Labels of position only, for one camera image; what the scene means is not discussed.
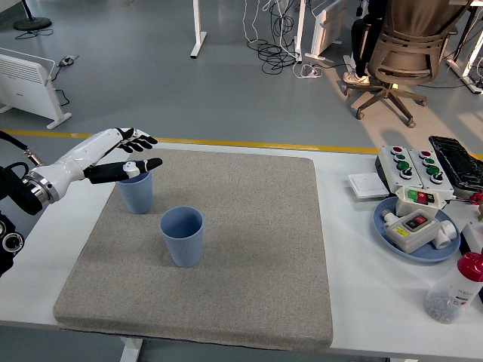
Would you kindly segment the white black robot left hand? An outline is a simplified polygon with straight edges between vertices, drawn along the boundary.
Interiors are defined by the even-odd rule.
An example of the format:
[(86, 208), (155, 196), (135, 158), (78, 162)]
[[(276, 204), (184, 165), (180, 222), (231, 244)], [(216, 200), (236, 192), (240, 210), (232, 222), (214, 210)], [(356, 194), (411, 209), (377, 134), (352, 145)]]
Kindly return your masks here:
[(84, 179), (85, 170), (95, 166), (113, 149), (120, 148), (127, 153), (142, 152), (157, 143), (155, 138), (136, 128), (110, 128), (87, 138), (53, 164), (40, 167), (37, 173), (48, 181), (48, 185), (52, 185), (58, 201), (72, 182)]

